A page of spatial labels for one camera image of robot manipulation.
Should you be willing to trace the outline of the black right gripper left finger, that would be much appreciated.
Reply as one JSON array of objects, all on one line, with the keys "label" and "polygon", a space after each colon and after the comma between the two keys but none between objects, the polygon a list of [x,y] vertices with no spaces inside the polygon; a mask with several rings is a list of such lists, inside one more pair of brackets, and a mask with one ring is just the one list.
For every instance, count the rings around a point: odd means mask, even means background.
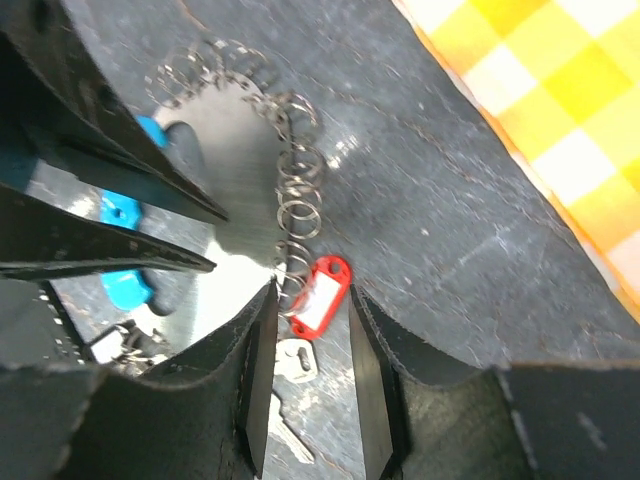
[{"label": "black right gripper left finger", "polygon": [[231,321],[144,374],[169,396],[153,408],[140,478],[262,476],[276,332],[268,282]]}]

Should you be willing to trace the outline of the metal key organizer blue handle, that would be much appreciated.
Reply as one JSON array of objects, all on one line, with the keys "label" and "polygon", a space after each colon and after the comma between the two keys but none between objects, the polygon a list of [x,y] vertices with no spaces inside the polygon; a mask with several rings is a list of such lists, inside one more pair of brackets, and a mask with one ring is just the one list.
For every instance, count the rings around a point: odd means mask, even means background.
[{"label": "metal key organizer blue handle", "polygon": [[115,322],[88,346],[100,364],[141,372],[233,319],[270,279],[279,316],[304,306],[312,280],[308,239],[321,228],[324,158],[315,148],[319,120],[294,91],[275,92],[277,72],[258,50],[206,42],[167,57],[150,79],[167,99],[142,120],[160,145],[187,130],[197,141],[194,174],[226,209],[225,221],[187,231],[213,271],[159,288],[135,270],[102,276]]}]

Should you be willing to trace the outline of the orange white checkered cloth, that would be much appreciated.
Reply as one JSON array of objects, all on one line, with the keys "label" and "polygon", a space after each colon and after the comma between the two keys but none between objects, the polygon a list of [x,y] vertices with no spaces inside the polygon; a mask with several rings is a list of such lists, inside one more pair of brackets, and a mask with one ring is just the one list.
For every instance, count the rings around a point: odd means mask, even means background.
[{"label": "orange white checkered cloth", "polygon": [[639,312],[639,5],[400,1],[397,9]]}]

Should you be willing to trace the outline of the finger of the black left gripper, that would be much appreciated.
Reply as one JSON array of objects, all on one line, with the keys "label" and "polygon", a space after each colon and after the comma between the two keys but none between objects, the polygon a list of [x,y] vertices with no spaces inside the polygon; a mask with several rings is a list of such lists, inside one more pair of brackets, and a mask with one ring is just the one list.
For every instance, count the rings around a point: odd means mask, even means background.
[{"label": "finger of the black left gripper", "polygon": [[61,1],[2,2],[1,114],[85,183],[203,222],[228,217],[129,112]]},{"label": "finger of the black left gripper", "polygon": [[211,272],[201,255],[1,186],[1,276],[51,280],[139,268]]}]

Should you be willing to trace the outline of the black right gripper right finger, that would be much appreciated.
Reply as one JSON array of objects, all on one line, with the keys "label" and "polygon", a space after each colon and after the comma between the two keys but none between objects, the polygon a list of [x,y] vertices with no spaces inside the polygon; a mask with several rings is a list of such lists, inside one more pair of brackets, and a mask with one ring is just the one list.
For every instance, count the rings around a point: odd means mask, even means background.
[{"label": "black right gripper right finger", "polygon": [[366,478],[494,478],[491,374],[402,327],[357,285],[349,325]]}]

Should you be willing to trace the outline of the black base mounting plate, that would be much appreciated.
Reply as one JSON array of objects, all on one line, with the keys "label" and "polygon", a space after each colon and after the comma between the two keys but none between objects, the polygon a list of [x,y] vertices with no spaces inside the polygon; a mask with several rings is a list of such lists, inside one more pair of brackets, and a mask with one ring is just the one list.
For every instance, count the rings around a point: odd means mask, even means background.
[{"label": "black base mounting plate", "polygon": [[97,367],[51,286],[1,281],[2,370]]}]

